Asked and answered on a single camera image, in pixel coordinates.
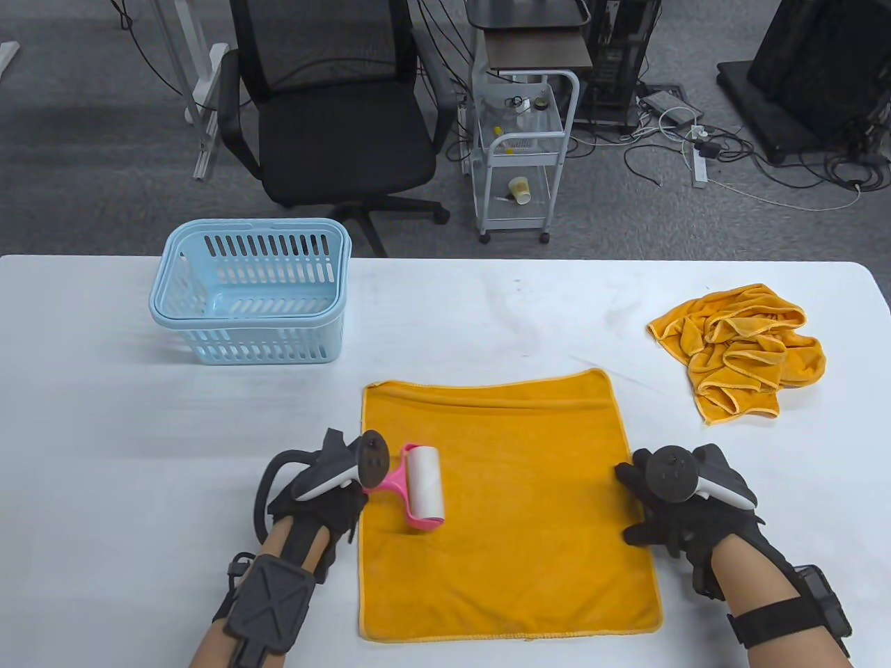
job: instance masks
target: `chair armrest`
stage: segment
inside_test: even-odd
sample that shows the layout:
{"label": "chair armrest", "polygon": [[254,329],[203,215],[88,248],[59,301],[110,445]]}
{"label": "chair armrest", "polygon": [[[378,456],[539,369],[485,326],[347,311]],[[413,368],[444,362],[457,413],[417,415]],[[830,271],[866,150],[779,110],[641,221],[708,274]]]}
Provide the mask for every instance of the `chair armrest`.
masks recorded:
{"label": "chair armrest", "polygon": [[417,28],[412,29],[412,37],[418,48],[421,65],[427,72],[427,79],[433,87],[433,96],[437,99],[437,126],[433,132],[433,150],[439,153],[448,138],[448,132],[458,118],[458,96],[452,88],[446,74],[446,68],[439,61],[439,55],[433,47],[430,35]]}
{"label": "chair armrest", "polygon": [[254,178],[260,178],[260,165],[244,141],[241,132],[240,85],[238,49],[227,51],[220,62],[220,95],[217,122],[223,144],[244,165]]}

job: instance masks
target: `paper cup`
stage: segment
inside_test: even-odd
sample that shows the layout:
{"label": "paper cup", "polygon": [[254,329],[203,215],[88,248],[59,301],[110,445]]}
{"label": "paper cup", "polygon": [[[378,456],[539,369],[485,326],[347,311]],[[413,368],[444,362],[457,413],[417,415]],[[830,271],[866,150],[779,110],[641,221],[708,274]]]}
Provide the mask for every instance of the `paper cup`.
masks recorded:
{"label": "paper cup", "polygon": [[511,195],[517,201],[517,204],[528,204],[532,201],[532,192],[529,190],[529,180],[525,176],[517,176],[512,178],[507,184],[511,189]]}

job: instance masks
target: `crumpled yellow towel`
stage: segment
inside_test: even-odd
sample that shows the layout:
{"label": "crumpled yellow towel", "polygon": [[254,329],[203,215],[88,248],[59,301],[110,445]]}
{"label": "crumpled yellow towel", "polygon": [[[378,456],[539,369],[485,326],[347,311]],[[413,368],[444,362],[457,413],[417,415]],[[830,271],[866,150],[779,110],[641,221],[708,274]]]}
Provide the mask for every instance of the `crumpled yellow towel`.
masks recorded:
{"label": "crumpled yellow towel", "polygon": [[381,642],[558,638],[655,631],[649,550],[622,530],[641,510],[613,476],[628,444],[602,371],[501,387],[366,389],[364,429],[392,465],[439,449],[445,523],[425,534],[402,502],[362,514],[360,627]]}
{"label": "crumpled yellow towel", "polygon": [[780,414],[777,391],[817,382],[820,341],[795,333],[805,312],[760,283],[713,292],[657,318],[648,329],[687,365],[696,406],[709,425],[747,413]]}

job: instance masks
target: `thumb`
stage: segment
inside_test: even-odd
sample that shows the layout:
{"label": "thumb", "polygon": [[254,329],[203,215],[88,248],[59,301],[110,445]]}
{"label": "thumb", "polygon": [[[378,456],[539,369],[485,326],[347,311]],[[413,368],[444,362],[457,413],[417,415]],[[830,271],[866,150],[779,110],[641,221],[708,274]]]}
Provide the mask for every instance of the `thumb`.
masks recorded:
{"label": "thumb", "polygon": [[627,544],[637,547],[659,545],[662,542],[658,527],[647,522],[629,526],[622,532],[622,538]]}

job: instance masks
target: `hand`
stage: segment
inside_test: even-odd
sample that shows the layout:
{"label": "hand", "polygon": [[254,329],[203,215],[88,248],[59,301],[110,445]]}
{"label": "hand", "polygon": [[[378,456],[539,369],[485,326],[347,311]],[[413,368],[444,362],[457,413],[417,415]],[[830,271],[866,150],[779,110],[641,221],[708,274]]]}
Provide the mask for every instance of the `hand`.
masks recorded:
{"label": "hand", "polygon": [[698,495],[681,503],[662,501],[647,486],[644,471],[649,450],[634,453],[634,464],[621,463],[615,468],[616,478],[643,504],[644,521],[629,526],[623,538],[629,545],[665,545],[675,558],[686,553],[693,565],[693,586],[700,594],[723,599],[711,569],[712,550],[724,538],[736,534],[767,556],[784,573],[794,569],[761,535],[763,524],[751,510],[740,510],[717,499]]}
{"label": "hand", "polygon": [[288,515],[309,515],[328,527],[332,543],[347,531],[350,532],[349,540],[353,540],[356,522],[368,502],[368,495],[362,491],[361,485],[352,482],[346,487],[335,487],[309,501],[295,501],[290,495],[290,487],[290,483],[285,485],[266,507],[266,511],[273,516],[273,522]]}

